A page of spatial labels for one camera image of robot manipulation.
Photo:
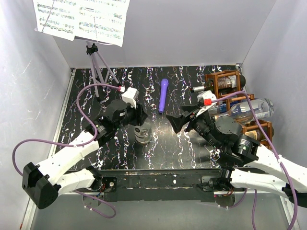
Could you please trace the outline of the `clear glass bottle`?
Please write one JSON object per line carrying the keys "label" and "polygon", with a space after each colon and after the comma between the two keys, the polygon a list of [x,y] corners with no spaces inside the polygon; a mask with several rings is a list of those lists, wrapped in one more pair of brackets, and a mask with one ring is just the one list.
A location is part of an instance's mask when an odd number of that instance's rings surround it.
{"label": "clear glass bottle", "polygon": [[145,119],[141,126],[135,126],[134,134],[141,144],[148,144],[152,140],[152,125],[149,118]]}

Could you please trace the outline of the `clear plastic bottle blue label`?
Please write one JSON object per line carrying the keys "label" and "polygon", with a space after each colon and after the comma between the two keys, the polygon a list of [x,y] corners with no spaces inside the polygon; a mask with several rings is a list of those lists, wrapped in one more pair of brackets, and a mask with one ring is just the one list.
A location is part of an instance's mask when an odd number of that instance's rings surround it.
{"label": "clear plastic bottle blue label", "polygon": [[208,110],[209,115],[215,119],[223,116],[229,116],[240,124],[246,124],[251,121],[255,121],[252,114],[254,111],[257,119],[269,118],[274,113],[274,105],[270,99],[262,98],[250,101],[252,109],[247,101],[234,104],[228,111],[226,111],[226,105],[215,105]]}

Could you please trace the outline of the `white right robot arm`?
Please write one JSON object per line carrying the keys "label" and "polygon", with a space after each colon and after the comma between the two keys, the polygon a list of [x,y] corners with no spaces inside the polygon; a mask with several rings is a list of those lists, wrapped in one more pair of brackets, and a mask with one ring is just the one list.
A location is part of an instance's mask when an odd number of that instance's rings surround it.
{"label": "white right robot arm", "polygon": [[197,105],[185,105],[180,115],[166,115],[175,133],[196,131],[213,147],[219,149],[219,177],[199,184],[204,190],[218,191],[250,188],[297,201],[307,206],[307,169],[282,156],[259,141],[241,133],[241,125],[224,116],[213,118]]}

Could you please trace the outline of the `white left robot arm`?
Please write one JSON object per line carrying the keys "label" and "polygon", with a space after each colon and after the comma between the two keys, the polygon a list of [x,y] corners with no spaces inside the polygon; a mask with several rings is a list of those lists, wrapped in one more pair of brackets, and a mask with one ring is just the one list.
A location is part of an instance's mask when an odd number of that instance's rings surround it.
{"label": "white left robot arm", "polygon": [[68,170],[85,156],[98,150],[115,137],[124,126],[141,126],[148,115],[143,105],[132,106],[123,100],[115,99],[106,110],[98,115],[93,125],[88,125],[71,142],[71,147],[63,147],[52,157],[24,166],[22,188],[37,208],[45,209],[58,196],[80,188],[96,192],[103,185],[102,175],[89,166],[83,170],[69,173]]}

